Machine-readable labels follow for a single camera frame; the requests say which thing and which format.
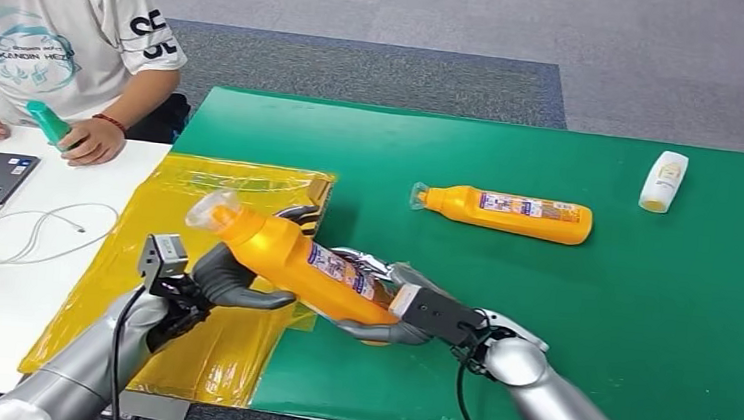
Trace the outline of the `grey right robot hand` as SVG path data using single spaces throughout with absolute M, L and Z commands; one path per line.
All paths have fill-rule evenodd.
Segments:
M 350 247 L 334 247 L 332 251 L 341 258 L 356 264 L 358 268 L 367 270 L 369 274 L 392 282 L 396 286 L 404 287 L 407 284 L 414 284 L 415 286 L 426 287 L 426 289 L 433 290 L 445 297 L 451 296 L 449 292 L 433 283 L 424 274 L 411 267 L 409 263 L 388 263 L 371 254 Z M 349 336 L 373 345 L 398 343 L 416 346 L 428 343 L 432 339 L 430 333 L 403 321 L 389 325 L 368 325 L 345 319 L 334 321 L 334 324 Z

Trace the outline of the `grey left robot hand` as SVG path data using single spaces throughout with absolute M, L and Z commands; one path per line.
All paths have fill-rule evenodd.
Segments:
M 209 212 L 218 205 L 236 208 L 239 203 L 233 191 L 213 191 L 189 209 L 185 223 L 188 227 L 216 231 L 219 222 Z M 253 290 L 257 274 L 242 265 L 224 242 L 217 243 L 194 263 L 190 277 L 211 304 L 221 307 L 276 310 L 297 300 L 286 290 Z

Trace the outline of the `person's left hand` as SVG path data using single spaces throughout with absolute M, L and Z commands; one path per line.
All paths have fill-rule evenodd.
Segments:
M 74 122 L 57 147 L 69 166 L 92 166 L 113 160 L 125 140 L 124 132 L 113 122 L 92 118 Z

